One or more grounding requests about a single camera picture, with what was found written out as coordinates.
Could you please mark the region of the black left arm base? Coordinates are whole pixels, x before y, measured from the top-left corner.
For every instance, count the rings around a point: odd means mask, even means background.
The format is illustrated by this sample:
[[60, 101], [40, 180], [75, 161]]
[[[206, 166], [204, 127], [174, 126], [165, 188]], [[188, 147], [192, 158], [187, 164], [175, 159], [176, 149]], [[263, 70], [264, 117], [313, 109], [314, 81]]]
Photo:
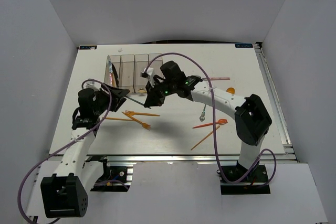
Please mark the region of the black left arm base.
[[130, 188], [129, 167], [112, 164], [107, 156], [90, 156], [82, 167], [82, 178], [89, 179], [92, 192], [127, 192]]

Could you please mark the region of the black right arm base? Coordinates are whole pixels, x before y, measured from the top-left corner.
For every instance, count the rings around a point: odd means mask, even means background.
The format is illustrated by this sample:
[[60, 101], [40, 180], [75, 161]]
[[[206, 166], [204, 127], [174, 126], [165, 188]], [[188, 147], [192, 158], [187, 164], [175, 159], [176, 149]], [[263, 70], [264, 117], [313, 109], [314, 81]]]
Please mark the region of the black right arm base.
[[[236, 165], [222, 166], [226, 178], [236, 181], [241, 178], [244, 171]], [[265, 165], [258, 165], [242, 181], [236, 184], [227, 183], [221, 176], [219, 169], [216, 171], [220, 178], [220, 190], [222, 195], [267, 195], [270, 194], [270, 186], [264, 185], [268, 181]]]

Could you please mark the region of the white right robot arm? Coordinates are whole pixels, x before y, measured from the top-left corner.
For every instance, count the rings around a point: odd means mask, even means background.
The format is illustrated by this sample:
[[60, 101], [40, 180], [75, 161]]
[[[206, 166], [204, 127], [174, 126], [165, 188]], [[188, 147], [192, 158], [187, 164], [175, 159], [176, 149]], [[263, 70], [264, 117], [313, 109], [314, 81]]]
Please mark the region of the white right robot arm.
[[211, 88], [199, 76], [186, 76], [174, 61], [166, 62], [160, 69], [163, 78], [156, 75], [153, 68], [141, 72], [141, 77], [148, 80], [144, 106], [162, 106], [167, 96], [177, 94], [180, 98], [202, 103], [225, 113], [235, 121], [237, 136], [242, 141], [237, 175], [245, 182], [255, 177], [261, 144], [272, 124], [261, 98], [255, 94], [241, 97]]

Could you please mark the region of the black XDOF label right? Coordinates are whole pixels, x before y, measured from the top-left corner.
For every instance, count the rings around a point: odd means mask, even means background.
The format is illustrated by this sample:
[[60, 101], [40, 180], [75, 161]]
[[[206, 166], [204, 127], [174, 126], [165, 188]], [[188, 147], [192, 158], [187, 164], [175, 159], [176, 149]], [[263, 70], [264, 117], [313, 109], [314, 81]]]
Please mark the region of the black XDOF label right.
[[243, 43], [243, 44], [235, 44], [235, 47], [236, 48], [253, 48], [253, 44], [246, 44], [246, 43]]

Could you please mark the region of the clear four-slot utensil organizer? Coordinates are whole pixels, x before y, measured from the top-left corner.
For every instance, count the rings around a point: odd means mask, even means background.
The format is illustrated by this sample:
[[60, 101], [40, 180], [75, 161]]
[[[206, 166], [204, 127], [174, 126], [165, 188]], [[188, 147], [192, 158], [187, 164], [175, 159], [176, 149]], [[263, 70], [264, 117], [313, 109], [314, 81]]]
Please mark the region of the clear four-slot utensil organizer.
[[140, 76], [151, 60], [159, 53], [152, 54], [128, 54], [128, 55], [108, 55], [104, 82], [110, 86], [112, 67], [114, 64], [119, 79], [120, 89], [129, 89], [130, 93], [146, 93], [145, 86], [148, 82], [146, 78]]

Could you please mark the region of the aluminium frame rail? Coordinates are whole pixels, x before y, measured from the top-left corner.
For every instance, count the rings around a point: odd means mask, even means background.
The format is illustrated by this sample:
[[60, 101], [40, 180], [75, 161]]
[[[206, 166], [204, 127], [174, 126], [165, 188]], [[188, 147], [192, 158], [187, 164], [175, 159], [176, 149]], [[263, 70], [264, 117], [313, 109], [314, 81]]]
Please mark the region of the aluminium frame rail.
[[287, 123], [286, 123], [283, 111], [281, 109], [276, 87], [272, 79], [265, 55], [262, 50], [262, 42], [254, 43], [254, 49], [255, 49], [255, 53], [258, 59], [260, 70], [263, 76], [263, 80], [264, 80], [264, 83], [267, 89], [267, 93], [270, 99], [270, 104], [274, 112], [274, 116], [275, 116], [274, 123], [276, 124], [277, 129], [279, 131], [283, 150], [285, 152], [284, 154], [277, 154], [276, 155], [277, 160], [279, 160], [281, 163], [298, 163], [299, 161], [296, 157], [295, 150], [293, 148], [293, 145], [292, 145], [289, 133], [288, 133]]

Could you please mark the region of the white front panel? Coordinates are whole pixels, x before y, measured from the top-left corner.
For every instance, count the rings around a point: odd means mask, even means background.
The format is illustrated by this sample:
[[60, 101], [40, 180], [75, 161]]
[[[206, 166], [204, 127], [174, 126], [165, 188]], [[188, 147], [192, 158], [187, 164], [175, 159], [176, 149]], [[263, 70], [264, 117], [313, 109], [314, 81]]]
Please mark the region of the white front panel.
[[88, 195], [82, 218], [61, 223], [327, 222], [306, 164], [268, 164], [267, 195], [222, 195], [215, 164], [138, 163], [128, 192]]

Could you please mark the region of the black knife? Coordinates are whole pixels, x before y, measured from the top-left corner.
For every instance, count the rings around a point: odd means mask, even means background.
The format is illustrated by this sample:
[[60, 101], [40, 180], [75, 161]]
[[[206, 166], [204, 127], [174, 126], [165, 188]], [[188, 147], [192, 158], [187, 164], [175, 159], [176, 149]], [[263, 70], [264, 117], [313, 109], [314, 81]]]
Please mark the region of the black knife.
[[117, 70], [114, 66], [113, 63], [111, 63], [111, 67], [112, 67], [112, 74], [113, 74], [113, 77], [114, 77], [114, 82], [115, 82], [115, 87], [118, 88], [119, 87], [119, 79], [118, 79], [118, 73], [117, 73]]

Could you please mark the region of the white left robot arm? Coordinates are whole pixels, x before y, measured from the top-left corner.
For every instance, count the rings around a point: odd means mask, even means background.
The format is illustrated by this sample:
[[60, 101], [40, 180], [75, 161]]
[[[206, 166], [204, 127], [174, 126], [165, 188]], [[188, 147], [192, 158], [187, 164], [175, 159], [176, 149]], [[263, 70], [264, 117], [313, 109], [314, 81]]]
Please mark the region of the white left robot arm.
[[72, 115], [69, 146], [59, 165], [40, 184], [47, 218], [83, 217], [88, 208], [88, 192], [96, 181], [110, 178], [111, 168], [99, 161], [86, 162], [99, 125], [109, 112], [116, 112], [126, 101], [128, 89], [102, 84], [78, 92], [78, 104]]

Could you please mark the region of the black XDOF label left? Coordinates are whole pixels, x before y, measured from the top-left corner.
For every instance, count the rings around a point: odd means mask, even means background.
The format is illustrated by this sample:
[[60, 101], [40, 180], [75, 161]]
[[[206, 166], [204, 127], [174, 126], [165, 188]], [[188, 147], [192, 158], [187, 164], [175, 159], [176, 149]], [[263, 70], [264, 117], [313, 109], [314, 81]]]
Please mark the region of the black XDOF label left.
[[96, 50], [97, 45], [81, 45], [79, 46], [79, 50]]

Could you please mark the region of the orange plastic spoon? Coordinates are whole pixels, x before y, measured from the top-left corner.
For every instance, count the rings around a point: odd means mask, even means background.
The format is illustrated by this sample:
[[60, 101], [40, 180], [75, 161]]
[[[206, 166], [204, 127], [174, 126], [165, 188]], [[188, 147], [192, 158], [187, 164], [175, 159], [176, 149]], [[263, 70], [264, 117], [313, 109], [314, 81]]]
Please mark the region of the orange plastic spoon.
[[228, 93], [235, 94], [235, 89], [230, 87], [226, 90]]

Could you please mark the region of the red-orange plastic fork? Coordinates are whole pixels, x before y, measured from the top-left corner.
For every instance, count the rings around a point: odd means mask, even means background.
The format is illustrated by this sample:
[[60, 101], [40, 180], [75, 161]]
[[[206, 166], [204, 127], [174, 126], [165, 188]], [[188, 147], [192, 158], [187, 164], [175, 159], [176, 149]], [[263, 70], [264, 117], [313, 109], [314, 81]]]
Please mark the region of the red-orange plastic fork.
[[[226, 119], [219, 119], [218, 121], [215, 122], [215, 125], [225, 125], [227, 123], [228, 121]], [[194, 126], [193, 129], [198, 129], [198, 128], [207, 127], [211, 125], [213, 125], [213, 123], [201, 124], [201, 125]]]

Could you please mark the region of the orange plastic knife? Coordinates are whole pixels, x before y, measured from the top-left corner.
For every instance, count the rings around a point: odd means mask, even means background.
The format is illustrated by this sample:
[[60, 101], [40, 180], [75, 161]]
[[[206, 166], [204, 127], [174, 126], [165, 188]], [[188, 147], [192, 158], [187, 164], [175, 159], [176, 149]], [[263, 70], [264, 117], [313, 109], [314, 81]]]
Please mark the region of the orange plastic knife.
[[111, 74], [111, 84], [113, 87], [118, 87], [118, 75], [115, 72]]

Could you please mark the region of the orange fork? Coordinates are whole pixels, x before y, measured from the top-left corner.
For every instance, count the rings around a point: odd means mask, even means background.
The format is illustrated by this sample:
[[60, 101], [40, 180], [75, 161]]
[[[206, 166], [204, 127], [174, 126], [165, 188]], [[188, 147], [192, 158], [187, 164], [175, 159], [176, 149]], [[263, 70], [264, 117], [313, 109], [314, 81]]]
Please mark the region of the orange fork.
[[125, 111], [124, 112], [127, 115], [134, 116], [134, 115], [142, 115], [142, 116], [160, 116], [159, 114], [153, 114], [153, 113], [144, 113], [144, 112], [134, 112], [134, 111]]
[[123, 113], [125, 116], [127, 116], [128, 118], [130, 118], [131, 120], [133, 120], [133, 121], [139, 123], [140, 125], [142, 125], [143, 128], [145, 128], [145, 129], [147, 129], [147, 130], [150, 130], [150, 129], [151, 129], [151, 126], [150, 126], [149, 124], [146, 124], [146, 123], [144, 123], [144, 122], [142, 122], [142, 121], [136, 119], [135, 117], [133, 117], [133, 116], [131, 116], [131, 115], [125, 113], [125, 112], [122, 112], [122, 113]]

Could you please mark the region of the teal plastic knife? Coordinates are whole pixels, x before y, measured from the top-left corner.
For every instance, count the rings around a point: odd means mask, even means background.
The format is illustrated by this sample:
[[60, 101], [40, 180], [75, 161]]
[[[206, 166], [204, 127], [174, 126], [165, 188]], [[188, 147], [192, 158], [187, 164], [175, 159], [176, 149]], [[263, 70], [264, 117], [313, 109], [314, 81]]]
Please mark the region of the teal plastic knife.
[[139, 104], [139, 105], [143, 106], [144, 108], [152, 109], [151, 107], [146, 107], [146, 106], [144, 105], [144, 103], [142, 103], [142, 102], [140, 102], [140, 101], [138, 101], [138, 100], [136, 100], [136, 99], [134, 99], [134, 98], [131, 98], [131, 97], [129, 97], [129, 96], [126, 96], [126, 98], [127, 98], [128, 100], [130, 100], [130, 101], [136, 103], [136, 104]]

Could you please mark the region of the black xdof label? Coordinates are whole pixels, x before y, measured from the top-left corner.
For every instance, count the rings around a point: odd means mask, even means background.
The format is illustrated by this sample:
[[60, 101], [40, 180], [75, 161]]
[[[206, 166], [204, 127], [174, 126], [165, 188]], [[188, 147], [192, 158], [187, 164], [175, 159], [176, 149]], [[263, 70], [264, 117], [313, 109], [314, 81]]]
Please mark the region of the black xdof label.
[[236, 48], [253, 48], [253, 44], [246, 44], [246, 43], [243, 43], [243, 44], [235, 44], [235, 47]]
[[81, 45], [79, 46], [79, 50], [96, 50], [97, 45]]

